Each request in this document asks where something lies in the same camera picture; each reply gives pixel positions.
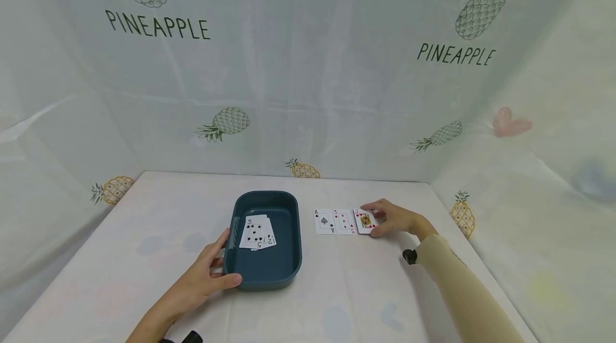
white curtain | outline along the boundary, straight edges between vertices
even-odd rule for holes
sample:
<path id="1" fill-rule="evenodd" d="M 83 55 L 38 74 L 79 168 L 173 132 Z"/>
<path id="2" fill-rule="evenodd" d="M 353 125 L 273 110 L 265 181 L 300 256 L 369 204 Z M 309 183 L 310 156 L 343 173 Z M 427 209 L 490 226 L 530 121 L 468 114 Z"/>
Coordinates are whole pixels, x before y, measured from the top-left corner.
<path id="1" fill-rule="evenodd" d="M 0 336 L 143 170 L 430 182 L 541 341 L 615 332 L 611 0 L 1 2 Z"/>

white tablecloth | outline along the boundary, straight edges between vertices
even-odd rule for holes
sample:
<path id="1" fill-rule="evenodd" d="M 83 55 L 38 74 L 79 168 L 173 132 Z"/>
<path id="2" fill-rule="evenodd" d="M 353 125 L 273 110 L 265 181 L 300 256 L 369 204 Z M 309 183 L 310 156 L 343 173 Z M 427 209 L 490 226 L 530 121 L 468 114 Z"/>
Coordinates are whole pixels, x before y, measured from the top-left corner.
<path id="1" fill-rule="evenodd" d="M 459 342 L 429 275 L 401 259 L 416 238 L 315 233 L 313 209 L 385 197 L 429 218 L 536 342 L 429 185 L 168 172 L 139 178 L 5 342 L 123 342 L 250 190 L 286 190 L 299 202 L 303 264 L 295 281 L 280 291 L 215 296 L 167 338 L 179 343 L 196 330 L 206 343 Z"/>

dark teal plastic tray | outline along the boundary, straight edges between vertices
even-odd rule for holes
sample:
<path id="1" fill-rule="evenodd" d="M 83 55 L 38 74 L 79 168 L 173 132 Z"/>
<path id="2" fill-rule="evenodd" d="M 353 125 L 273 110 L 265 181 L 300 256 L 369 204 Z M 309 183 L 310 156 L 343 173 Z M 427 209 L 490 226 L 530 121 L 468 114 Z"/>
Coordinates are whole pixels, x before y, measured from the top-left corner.
<path id="1" fill-rule="evenodd" d="M 276 236 L 276 245 L 261 250 L 240 248 L 246 216 L 266 214 Z M 244 291 L 270 291 L 291 284 L 302 265 L 299 209 L 291 193 L 256 190 L 235 202 L 231 233 L 223 259 L 223 272 L 239 273 Z"/>

pineapple text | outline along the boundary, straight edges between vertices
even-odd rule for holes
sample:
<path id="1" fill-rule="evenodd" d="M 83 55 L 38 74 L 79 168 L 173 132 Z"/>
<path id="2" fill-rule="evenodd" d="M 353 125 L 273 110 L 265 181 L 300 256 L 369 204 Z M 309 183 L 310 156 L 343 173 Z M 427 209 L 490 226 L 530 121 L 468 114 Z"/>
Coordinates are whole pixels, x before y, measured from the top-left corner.
<path id="1" fill-rule="evenodd" d="M 475 64 L 479 66 L 486 66 L 488 64 L 488 60 L 492 58 L 492 54 L 494 54 L 495 50 L 491 50 L 490 54 L 485 56 L 485 60 L 483 60 L 483 55 L 486 53 L 486 49 L 481 49 L 478 47 L 467 47 L 466 49 L 460 48 L 459 50 L 456 50 L 455 46 L 446 46 L 446 44 L 424 43 L 421 46 L 419 55 L 417 55 L 417 59 L 421 58 L 421 54 L 423 52 L 426 53 L 426 60 L 436 59 L 437 62 L 443 63 L 457 63 L 466 65 Z"/>
<path id="2" fill-rule="evenodd" d="M 186 28 L 190 31 L 190 36 L 193 39 L 209 39 L 205 36 L 207 28 L 205 28 L 206 21 L 200 19 L 198 21 L 199 28 L 195 25 L 195 30 L 193 30 L 192 23 L 190 22 L 190 18 L 186 18 L 186 20 L 182 18 L 167 18 L 164 17 L 162 22 L 159 22 L 156 17 L 151 17 L 146 20 L 146 17 L 143 15 L 137 15 L 137 18 L 133 14 L 126 15 L 124 13 L 112 13 L 112 11 L 105 10 L 107 14 L 107 18 L 109 18 L 109 22 L 112 24 L 113 30 L 118 31 L 116 29 L 116 24 L 118 24 L 118 28 L 121 27 L 125 33 L 130 32 L 131 34 L 147 35 L 147 36 L 169 36 L 173 37 L 173 34 L 176 36 L 179 34 L 180 38 L 185 38 L 184 34 L 186 34 L 186 38 L 190 38 L 188 31 L 183 32 Z"/>

playing card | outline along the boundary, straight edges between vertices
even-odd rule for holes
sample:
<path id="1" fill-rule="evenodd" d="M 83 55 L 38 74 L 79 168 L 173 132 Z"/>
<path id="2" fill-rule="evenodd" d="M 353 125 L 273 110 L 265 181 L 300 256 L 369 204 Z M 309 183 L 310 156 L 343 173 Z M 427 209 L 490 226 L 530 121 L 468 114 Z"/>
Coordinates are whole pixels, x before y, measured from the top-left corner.
<path id="1" fill-rule="evenodd" d="M 331 209 L 315 209 L 312 217 L 317 234 L 336 234 L 336 225 Z"/>
<path id="2" fill-rule="evenodd" d="M 336 234 L 357 234 L 355 216 L 348 209 L 334 209 Z"/>
<path id="3" fill-rule="evenodd" d="M 263 241 L 261 235 L 267 216 L 247 216 L 240 240 L 240 248 L 258 248 L 258 242 Z"/>
<path id="4" fill-rule="evenodd" d="M 261 234 L 263 235 L 263 241 L 259 240 L 257 242 L 257 249 L 269 248 L 276 245 L 276 236 L 273 234 L 272 223 L 269 218 L 266 218 Z"/>
<path id="5" fill-rule="evenodd" d="M 357 231 L 359 233 L 370 233 L 373 228 L 376 228 L 376 220 L 374 220 L 374 215 L 369 210 L 353 209 L 353 215 L 355 216 Z"/>

